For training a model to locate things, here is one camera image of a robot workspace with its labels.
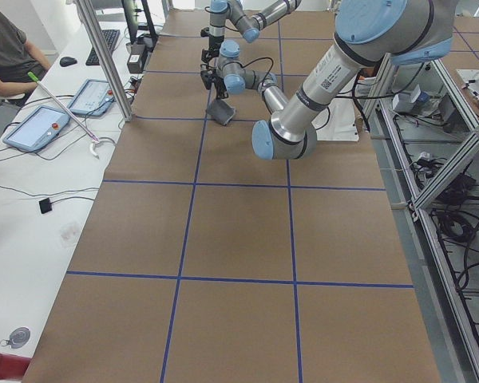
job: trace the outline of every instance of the white table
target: white table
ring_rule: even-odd
[[[101,23],[102,29],[125,30],[122,22]],[[113,60],[121,81],[126,84],[130,74],[126,62],[129,54],[127,41],[120,38]],[[71,56],[76,65],[62,68],[58,61],[46,74],[42,83],[56,95],[75,94],[87,78],[105,79],[100,66],[85,66],[91,45],[82,26],[61,57]],[[30,100],[46,97],[36,89]],[[56,106],[52,101],[27,105],[16,117],[23,120],[37,105]],[[113,104],[99,119],[88,119],[87,126],[97,136],[119,138],[122,115]],[[68,132],[76,124],[71,121],[62,131]],[[52,142],[40,154],[56,156],[70,142],[83,135],[76,127],[72,132]],[[43,160],[26,154],[0,162],[0,185],[16,188],[30,194],[52,194],[65,190],[99,188],[103,172],[113,154],[113,145],[104,142],[97,147],[99,159],[89,152],[90,139],[86,136],[63,152],[56,160]],[[0,142],[0,149],[6,146]],[[0,152],[0,159],[18,154],[15,149]],[[52,201],[80,195],[94,198],[97,192],[87,191],[52,197]],[[53,211],[42,215],[38,201],[44,197],[28,197],[0,188],[0,341],[12,330],[25,326],[31,330],[30,341],[20,349],[1,347],[1,353],[26,357],[34,354],[58,288],[73,255],[76,242],[92,207],[86,199],[68,199],[56,203]]]

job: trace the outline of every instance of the red cylinder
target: red cylinder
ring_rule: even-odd
[[[20,381],[29,367],[29,357],[0,353],[0,380]]]

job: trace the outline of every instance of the black mouse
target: black mouse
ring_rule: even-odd
[[[76,58],[69,57],[69,56],[64,56],[61,58],[61,60],[58,62],[61,66],[70,66],[73,64],[76,64],[78,61]]]

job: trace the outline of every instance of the tablet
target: tablet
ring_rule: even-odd
[[[97,117],[105,113],[112,102],[112,90],[107,81],[86,80],[67,106],[77,116]]]
[[[2,141],[25,152],[36,152],[49,144],[68,122],[65,112],[42,105]]]

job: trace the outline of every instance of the black keyboard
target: black keyboard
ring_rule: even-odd
[[[105,38],[106,45],[109,47],[110,53],[112,53],[117,43],[117,39],[121,34],[120,30],[102,30],[101,32],[103,32],[103,37]],[[97,54],[94,48],[90,50],[89,57],[87,57],[85,65],[99,65],[99,58],[97,58]]]

